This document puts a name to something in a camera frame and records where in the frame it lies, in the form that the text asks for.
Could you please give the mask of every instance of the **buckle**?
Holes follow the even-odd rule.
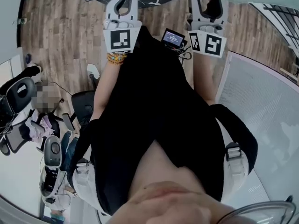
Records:
[[[242,157],[240,145],[238,143],[231,142],[226,147],[226,160],[231,161]]]
[[[88,169],[87,167],[89,166],[89,163],[88,162],[81,162],[81,163],[77,163],[76,164],[76,172],[78,174],[82,173],[82,172],[86,172],[88,173]]]

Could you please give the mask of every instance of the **white device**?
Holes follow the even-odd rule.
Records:
[[[44,161],[39,188],[42,201],[52,210],[65,210],[71,204],[73,194],[64,190],[66,172],[59,168],[62,163],[62,152],[59,138],[52,135],[44,145]]]
[[[107,52],[132,53],[142,26],[138,21],[138,0],[129,0],[128,11],[120,15],[118,10],[125,0],[111,0],[106,7],[104,38]]]
[[[227,40],[223,31],[228,19],[228,2],[210,0],[206,11],[202,11],[200,0],[189,0],[189,8],[192,15],[188,34],[193,52],[222,57]]]

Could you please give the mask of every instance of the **white panel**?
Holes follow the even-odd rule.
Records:
[[[24,68],[22,66],[22,60],[21,60],[20,55],[16,55],[16,56],[12,57],[10,60],[10,63],[11,63],[11,68],[12,68],[14,77],[19,75],[24,70]]]
[[[299,87],[262,64],[231,52],[229,56],[219,103],[257,139],[255,172],[270,200],[294,195],[299,205]]]
[[[16,154],[0,155],[0,195],[38,217],[41,201],[39,165],[43,155],[36,146],[34,142],[27,142]]]
[[[0,87],[13,77],[11,72],[10,61],[6,61],[0,65]]]

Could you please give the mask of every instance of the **wooden floor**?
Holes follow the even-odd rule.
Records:
[[[91,89],[87,64],[101,72],[106,52],[102,35],[105,7],[97,1],[85,0],[25,0],[21,28],[23,53],[43,68],[43,81],[57,82],[70,93]],[[157,7],[139,9],[139,19],[151,34],[161,39],[166,28],[187,35],[187,0],[173,0]],[[281,34],[249,4],[229,4],[225,36],[226,51],[231,50],[279,71],[290,69],[295,56]],[[218,59],[214,82],[219,84],[226,55]],[[184,62],[190,84],[193,81],[192,60]],[[56,89],[66,101],[58,113],[72,113],[71,96]]]

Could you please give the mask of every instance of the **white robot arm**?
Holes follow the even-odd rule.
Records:
[[[111,0],[106,7],[104,38],[107,52],[132,53],[142,26],[138,21],[138,0],[129,0],[128,11],[120,15],[118,10],[125,0]]]
[[[200,0],[189,0],[189,37],[193,52],[222,57],[226,38],[223,31],[228,19],[227,0],[210,0],[202,11]]]

